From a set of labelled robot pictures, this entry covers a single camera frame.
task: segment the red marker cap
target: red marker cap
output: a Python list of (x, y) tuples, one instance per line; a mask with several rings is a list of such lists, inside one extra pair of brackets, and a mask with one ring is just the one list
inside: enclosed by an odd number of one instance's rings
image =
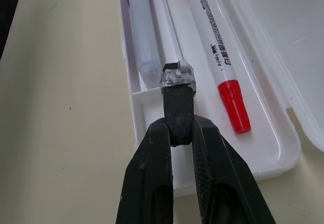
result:
[(236, 134), (249, 132), (251, 130), (250, 120), (238, 81), (225, 81), (218, 86), (218, 91)]

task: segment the white plastic box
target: white plastic box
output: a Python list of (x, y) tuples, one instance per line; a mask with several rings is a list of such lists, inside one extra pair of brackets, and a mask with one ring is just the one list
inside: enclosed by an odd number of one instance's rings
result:
[[(195, 113), (214, 122), (256, 180), (279, 176), (300, 158), (300, 140), (286, 112), (289, 107), (310, 140), (324, 150), (323, 1), (208, 0), (251, 121), (251, 132), (236, 135), (209, 70), (188, 0), (167, 0), (183, 58), (194, 68)], [(177, 62), (163, 0), (150, 0), (150, 5), (160, 59), (163, 64)], [(141, 81), (126, 0), (120, 0), (120, 9), (138, 146), (148, 126), (164, 116), (163, 99), (160, 88), (146, 90)], [(175, 196), (195, 193), (190, 145), (172, 148), (172, 167)]]

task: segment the white marker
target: white marker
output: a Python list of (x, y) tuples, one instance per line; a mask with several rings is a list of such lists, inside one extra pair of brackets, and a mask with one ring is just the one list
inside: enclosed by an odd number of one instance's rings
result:
[(159, 87), (162, 66), (149, 0), (128, 0), (137, 68), (147, 89)]
[(237, 134), (251, 130), (241, 89), (207, 0), (189, 0), (218, 91)]

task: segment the clear plastic lid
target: clear plastic lid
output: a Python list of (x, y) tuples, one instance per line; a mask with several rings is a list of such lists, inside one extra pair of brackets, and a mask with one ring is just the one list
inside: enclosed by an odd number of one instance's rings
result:
[(273, 83), (324, 151), (324, 0), (231, 0)]

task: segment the clear tape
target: clear tape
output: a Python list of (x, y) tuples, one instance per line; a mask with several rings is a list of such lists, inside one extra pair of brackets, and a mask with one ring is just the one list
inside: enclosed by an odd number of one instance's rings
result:
[(187, 84), (196, 93), (196, 80), (193, 74), (193, 68), (183, 59), (178, 62), (177, 69), (166, 69), (162, 73), (160, 82), (161, 89), (164, 87)]

